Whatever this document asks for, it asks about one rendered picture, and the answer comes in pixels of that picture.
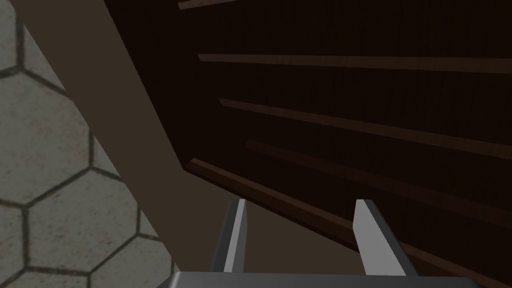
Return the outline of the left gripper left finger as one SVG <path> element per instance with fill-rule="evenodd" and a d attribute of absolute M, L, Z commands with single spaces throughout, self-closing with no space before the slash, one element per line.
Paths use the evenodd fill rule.
<path fill-rule="evenodd" d="M 247 201 L 232 200 L 227 206 L 211 263 L 211 272 L 241 273 L 247 243 Z"/>

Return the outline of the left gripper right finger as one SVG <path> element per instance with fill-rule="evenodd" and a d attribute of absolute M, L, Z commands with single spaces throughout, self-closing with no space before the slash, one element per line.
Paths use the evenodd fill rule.
<path fill-rule="evenodd" d="M 356 200 L 352 229 L 367 275 L 418 275 L 383 214 L 372 200 Z"/>

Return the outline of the dark brown wooden cupboard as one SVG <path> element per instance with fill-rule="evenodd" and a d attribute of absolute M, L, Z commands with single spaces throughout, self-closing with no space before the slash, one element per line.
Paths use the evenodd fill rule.
<path fill-rule="evenodd" d="M 356 250 L 512 288 L 512 0 L 104 0 L 194 175 Z"/>

